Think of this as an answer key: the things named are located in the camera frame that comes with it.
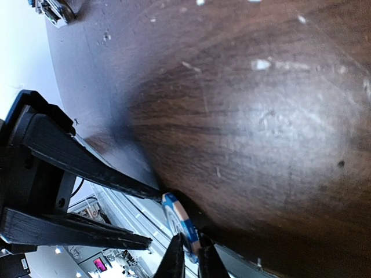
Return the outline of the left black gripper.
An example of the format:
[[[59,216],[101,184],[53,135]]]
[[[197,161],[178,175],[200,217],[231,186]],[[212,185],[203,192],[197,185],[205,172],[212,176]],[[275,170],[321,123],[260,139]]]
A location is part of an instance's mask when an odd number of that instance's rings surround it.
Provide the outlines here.
[[[149,237],[75,213],[65,214],[75,175],[128,195],[161,200],[158,190],[107,166],[70,136],[75,134],[73,121],[57,105],[33,90],[18,93],[1,121],[1,240],[6,248],[148,249]]]

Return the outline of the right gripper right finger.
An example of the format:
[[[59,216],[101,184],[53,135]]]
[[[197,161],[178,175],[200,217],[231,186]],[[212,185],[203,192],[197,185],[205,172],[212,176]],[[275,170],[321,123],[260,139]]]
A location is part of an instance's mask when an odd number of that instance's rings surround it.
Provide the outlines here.
[[[214,243],[204,234],[199,235],[201,249],[198,253],[200,278],[230,278]]]

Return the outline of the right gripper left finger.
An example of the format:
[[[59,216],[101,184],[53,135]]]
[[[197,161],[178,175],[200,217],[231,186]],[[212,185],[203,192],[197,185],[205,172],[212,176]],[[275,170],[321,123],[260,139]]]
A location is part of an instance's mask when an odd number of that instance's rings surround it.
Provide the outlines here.
[[[185,257],[182,235],[173,236],[165,255],[155,273],[155,278],[184,278]]]

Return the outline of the blue white poker chip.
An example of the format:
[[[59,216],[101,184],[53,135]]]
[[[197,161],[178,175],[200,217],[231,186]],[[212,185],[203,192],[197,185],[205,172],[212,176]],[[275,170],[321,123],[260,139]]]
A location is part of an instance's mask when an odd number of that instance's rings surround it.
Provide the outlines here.
[[[181,233],[184,251],[188,259],[197,264],[198,253],[201,249],[199,236],[189,215],[180,201],[172,193],[162,195],[162,209],[173,235]]]

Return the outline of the black poker case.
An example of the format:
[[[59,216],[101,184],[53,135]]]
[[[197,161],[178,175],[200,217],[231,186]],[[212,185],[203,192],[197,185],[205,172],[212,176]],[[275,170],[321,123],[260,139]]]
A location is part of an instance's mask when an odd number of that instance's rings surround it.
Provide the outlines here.
[[[62,0],[28,0],[28,5],[37,14],[44,15],[56,28],[72,23],[76,16],[66,1]]]

